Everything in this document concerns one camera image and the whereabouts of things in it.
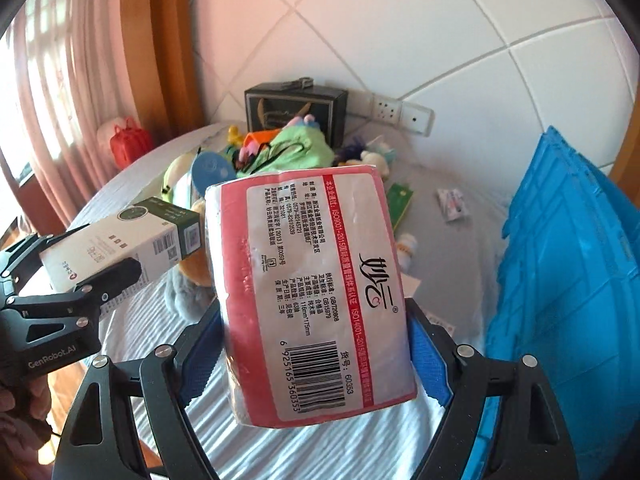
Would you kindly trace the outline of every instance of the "qr code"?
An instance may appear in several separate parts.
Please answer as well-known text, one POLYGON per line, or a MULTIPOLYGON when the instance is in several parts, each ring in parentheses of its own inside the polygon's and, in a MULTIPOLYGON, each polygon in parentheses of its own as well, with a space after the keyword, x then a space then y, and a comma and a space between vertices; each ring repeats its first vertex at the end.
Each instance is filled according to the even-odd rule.
POLYGON ((187 254, 200 248, 200 222, 184 230, 184 247, 187 254))

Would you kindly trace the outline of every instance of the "blue plastic crate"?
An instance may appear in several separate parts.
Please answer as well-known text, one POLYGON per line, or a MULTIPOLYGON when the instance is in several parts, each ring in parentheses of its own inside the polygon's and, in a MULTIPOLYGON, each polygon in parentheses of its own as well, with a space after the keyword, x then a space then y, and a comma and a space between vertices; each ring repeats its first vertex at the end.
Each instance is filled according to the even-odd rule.
MULTIPOLYGON (((549 128, 503 234, 509 247, 487 355, 538 358, 580 476, 594 480, 640 415, 640 212, 549 128)), ((491 434, 492 426, 481 426, 482 442, 491 434)))

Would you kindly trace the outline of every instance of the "finger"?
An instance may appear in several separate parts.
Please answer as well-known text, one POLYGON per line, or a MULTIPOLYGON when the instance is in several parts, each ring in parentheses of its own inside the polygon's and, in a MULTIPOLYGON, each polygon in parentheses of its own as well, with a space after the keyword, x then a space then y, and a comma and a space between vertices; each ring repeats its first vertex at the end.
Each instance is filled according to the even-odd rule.
POLYGON ((39 397, 44 392, 45 388, 49 387, 49 382, 47 381, 47 376, 43 375, 42 377, 38 377, 34 379, 29 384, 29 390, 33 394, 34 397, 39 397))
POLYGON ((38 452, 31 447, 25 446, 19 435, 6 436, 4 443, 9 449, 11 455, 18 462, 33 463, 38 461, 38 452))
POLYGON ((0 389, 0 413, 8 412, 15 408, 15 399, 9 390, 0 389))
POLYGON ((0 435, 15 435, 16 431, 14 420, 8 415, 0 413, 0 435))
POLYGON ((39 397, 34 397, 31 401, 29 412, 33 418, 44 420, 51 411, 51 393, 47 389, 39 397))

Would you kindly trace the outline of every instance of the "white tiled wall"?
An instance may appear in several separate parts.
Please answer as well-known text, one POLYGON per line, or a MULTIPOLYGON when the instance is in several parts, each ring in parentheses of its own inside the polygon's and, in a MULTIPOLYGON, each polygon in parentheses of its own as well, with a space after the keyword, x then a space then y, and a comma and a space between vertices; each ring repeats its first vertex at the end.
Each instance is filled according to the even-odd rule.
POLYGON ((638 53, 604 0, 192 0, 207 117, 243 120, 244 90, 312 76, 435 113, 431 135, 385 133, 404 158, 512 193, 544 128, 614 160, 638 53))

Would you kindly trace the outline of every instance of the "wall socket panel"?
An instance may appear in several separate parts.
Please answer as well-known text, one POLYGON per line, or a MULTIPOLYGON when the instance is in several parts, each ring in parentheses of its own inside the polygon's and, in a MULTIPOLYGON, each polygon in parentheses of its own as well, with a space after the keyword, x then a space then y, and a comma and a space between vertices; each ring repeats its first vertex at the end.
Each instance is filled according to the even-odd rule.
POLYGON ((435 118, 434 111, 413 103, 402 103, 398 126, 403 130, 428 136, 435 118))
POLYGON ((380 123, 398 126, 401 109, 402 101, 382 95, 374 95, 371 118, 380 123))

